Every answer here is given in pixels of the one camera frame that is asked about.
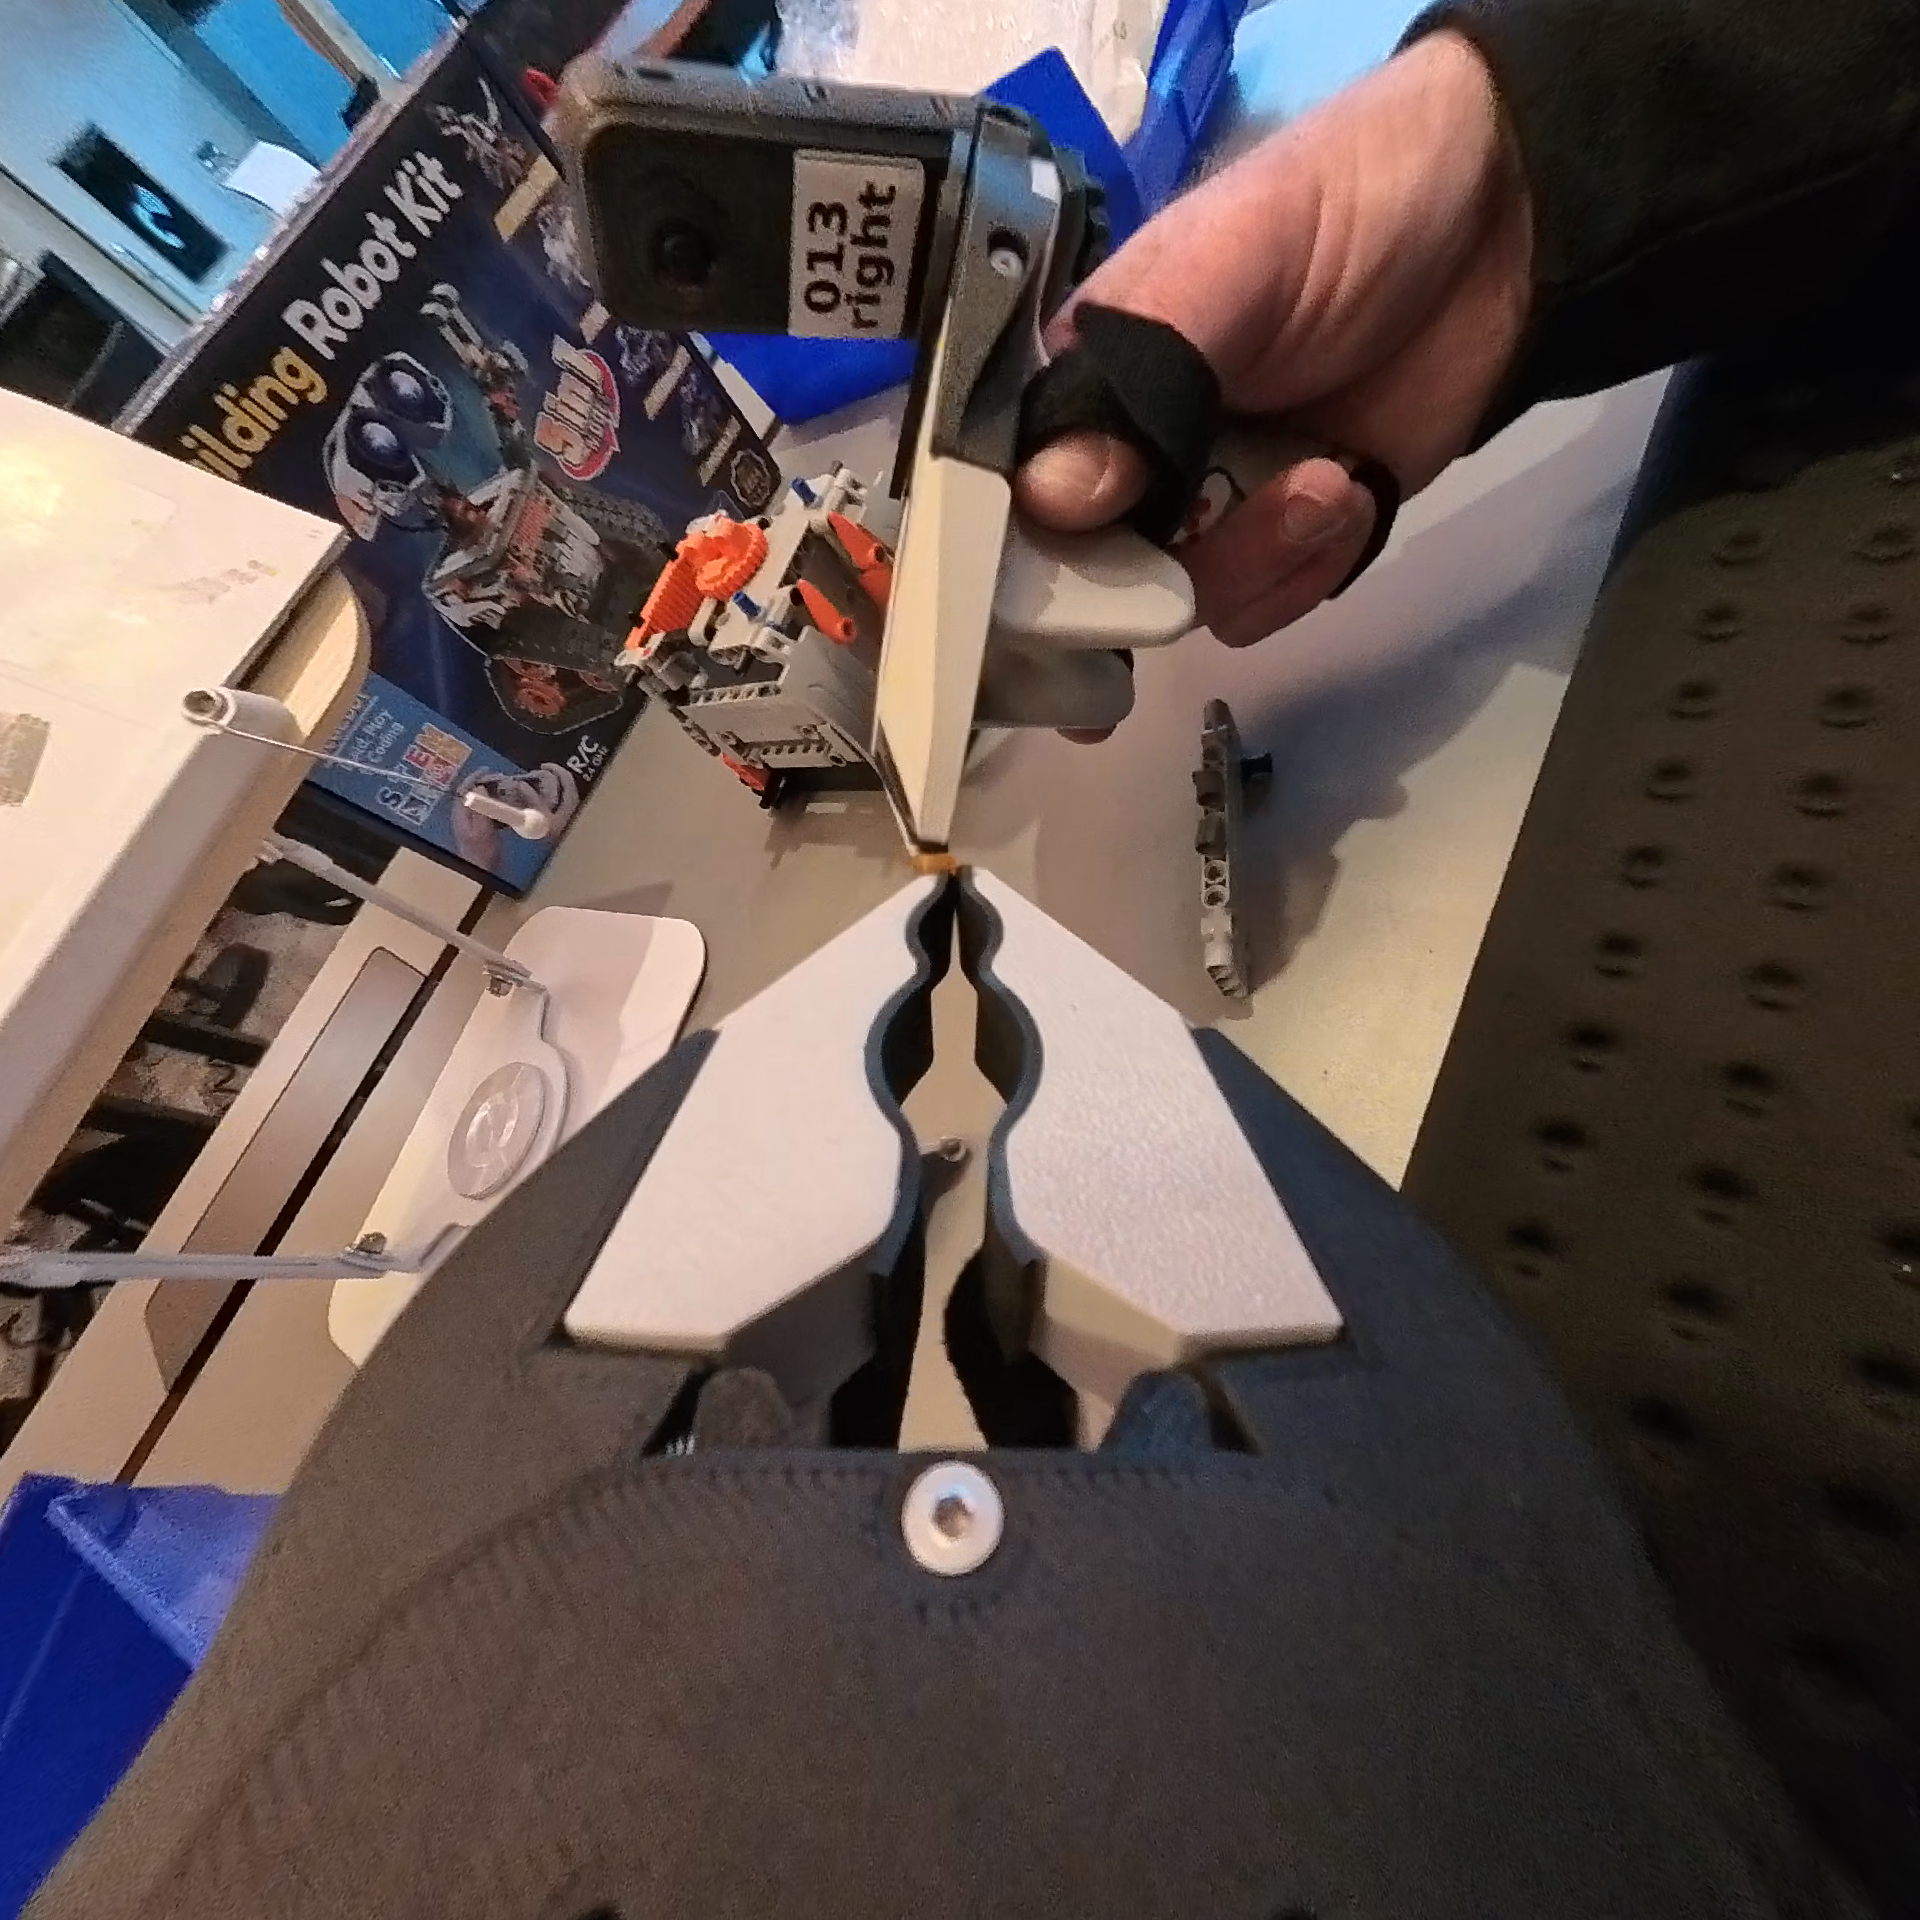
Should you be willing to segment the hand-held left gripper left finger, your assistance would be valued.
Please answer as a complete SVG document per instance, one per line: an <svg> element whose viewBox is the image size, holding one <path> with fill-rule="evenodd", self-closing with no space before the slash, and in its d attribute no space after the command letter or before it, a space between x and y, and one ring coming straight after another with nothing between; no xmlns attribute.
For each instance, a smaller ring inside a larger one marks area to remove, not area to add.
<svg viewBox="0 0 1920 1920"><path fill-rule="evenodd" d="M898 1441L923 1310L923 1154L951 873L912 878L688 1044L689 1079L566 1306L571 1341L773 1379Z"/></svg>

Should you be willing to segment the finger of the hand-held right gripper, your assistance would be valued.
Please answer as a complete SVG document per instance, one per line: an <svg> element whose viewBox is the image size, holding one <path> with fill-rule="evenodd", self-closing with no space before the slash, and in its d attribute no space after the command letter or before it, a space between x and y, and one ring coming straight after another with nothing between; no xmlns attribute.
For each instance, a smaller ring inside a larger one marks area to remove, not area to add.
<svg viewBox="0 0 1920 1920"><path fill-rule="evenodd" d="M1007 523L1003 476L914 458L872 694L872 762L909 858L949 858Z"/></svg>

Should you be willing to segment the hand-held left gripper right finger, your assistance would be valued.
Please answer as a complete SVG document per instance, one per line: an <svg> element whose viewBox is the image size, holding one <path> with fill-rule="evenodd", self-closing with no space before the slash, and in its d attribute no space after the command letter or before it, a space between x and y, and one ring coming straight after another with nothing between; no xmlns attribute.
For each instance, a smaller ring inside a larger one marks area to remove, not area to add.
<svg viewBox="0 0 1920 1920"><path fill-rule="evenodd" d="M1343 1321L1201 1035L1009 885L951 885L1000 1097L943 1337L991 1449L1071 1449L1144 1377L1329 1348Z"/></svg>

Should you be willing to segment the light grey holed brick beam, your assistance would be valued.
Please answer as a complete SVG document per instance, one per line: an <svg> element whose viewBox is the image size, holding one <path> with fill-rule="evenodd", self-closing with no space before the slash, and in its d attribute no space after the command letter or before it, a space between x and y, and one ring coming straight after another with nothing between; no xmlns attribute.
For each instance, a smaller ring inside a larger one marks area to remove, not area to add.
<svg viewBox="0 0 1920 1920"><path fill-rule="evenodd" d="M1190 772L1194 801L1193 847L1199 859L1198 940L1207 975L1214 987L1243 999L1249 993L1249 959L1241 931L1235 871L1247 787L1241 785L1239 762L1205 751L1201 729L1198 763Z"/></svg>

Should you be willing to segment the blue plastic bin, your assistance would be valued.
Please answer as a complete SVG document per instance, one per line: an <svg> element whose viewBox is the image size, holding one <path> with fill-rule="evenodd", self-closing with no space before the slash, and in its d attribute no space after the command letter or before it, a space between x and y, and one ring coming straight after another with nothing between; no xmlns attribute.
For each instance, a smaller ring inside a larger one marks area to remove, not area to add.
<svg viewBox="0 0 1920 1920"><path fill-rule="evenodd" d="M1227 98L1245 12L1245 2L1159 4L1139 82L1119 86L1122 98L1137 95L1136 123L1123 135L1112 131L1061 43L1037 47L981 95L1025 111L1055 145L1080 154L1109 194L1112 239L1122 239L1185 183ZM907 381L914 363L909 343L727 334L710 346L787 422L885 394Z"/></svg>
<svg viewBox="0 0 1920 1920"><path fill-rule="evenodd" d="M2 1916L19 1916L218 1631L274 1494L24 1474L2 1516Z"/></svg>

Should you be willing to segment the person's right hand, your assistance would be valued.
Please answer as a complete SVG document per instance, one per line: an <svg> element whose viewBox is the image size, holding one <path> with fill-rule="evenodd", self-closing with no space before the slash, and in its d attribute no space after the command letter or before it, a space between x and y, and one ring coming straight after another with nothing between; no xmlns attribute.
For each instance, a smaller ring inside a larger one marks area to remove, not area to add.
<svg viewBox="0 0 1920 1920"><path fill-rule="evenodd" d="M1255 644L1329 598L1375 502L1459 458L1529 313L1529 196L1494 79L1453 30L1265 137L1144 225L1046 329L1093 307L1177 329L1229 417L1313 449L1183 546L1199 623Z"/></svg>

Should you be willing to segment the grey orange toy brick model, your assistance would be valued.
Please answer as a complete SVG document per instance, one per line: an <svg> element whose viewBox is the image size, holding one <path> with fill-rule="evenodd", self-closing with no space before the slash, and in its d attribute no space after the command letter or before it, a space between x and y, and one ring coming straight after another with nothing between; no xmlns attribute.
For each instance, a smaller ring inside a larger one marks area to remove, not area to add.
<svg viewBox="0 0 1920 1920"><path fill-rule="evenodd" d="M709 513L619 666L765 809L872 790L880 641L904 507L834 463L761 513Z"/></svg>

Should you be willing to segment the blue toy set box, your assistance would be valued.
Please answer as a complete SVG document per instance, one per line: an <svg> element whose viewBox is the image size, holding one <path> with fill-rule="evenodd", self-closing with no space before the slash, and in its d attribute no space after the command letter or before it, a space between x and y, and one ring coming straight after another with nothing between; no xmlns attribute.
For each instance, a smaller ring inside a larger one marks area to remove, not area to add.
<svg viewBox="0 0 1920 1920"><path fill-rule="evenodd" d="M619 657L688 523L784 487L697 343L598 309L537 110L463 36L115 430L345 531L369 668L309 782L506 895L645 706Z"/></svg>

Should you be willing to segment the black studded foam pad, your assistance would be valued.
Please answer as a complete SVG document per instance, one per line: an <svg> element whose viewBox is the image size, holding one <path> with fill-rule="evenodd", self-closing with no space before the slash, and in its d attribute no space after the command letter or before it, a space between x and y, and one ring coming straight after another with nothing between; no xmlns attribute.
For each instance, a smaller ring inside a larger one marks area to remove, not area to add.
<svg viewBox="0 0 1920 1920"><path fill-rule="evenodd" d="M1914 363L1677 378L1402 1189L1914 1916Z"/></svg>

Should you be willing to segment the white stand with base plate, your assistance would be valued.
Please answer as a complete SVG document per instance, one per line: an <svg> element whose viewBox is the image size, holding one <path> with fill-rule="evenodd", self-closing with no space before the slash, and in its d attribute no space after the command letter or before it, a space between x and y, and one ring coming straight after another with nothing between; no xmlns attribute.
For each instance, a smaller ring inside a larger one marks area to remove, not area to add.
<svg viewBox="0 0 1920 1920"><path fill-rule="evenodd" d="M545 908L506 947L490 948L458 932L450 911L408 906L391 885L360 882L271 834L246 871L271 854L343 882L486 975L486 994L426 1090L367 1228L329 1255L13 1246L5 1247L5 1284L56 1292L122 1281L331 1281L329 1330L352 1359L365 1359L454 1242L667 1053L702 985L706 947L680 918Z"/></svg>

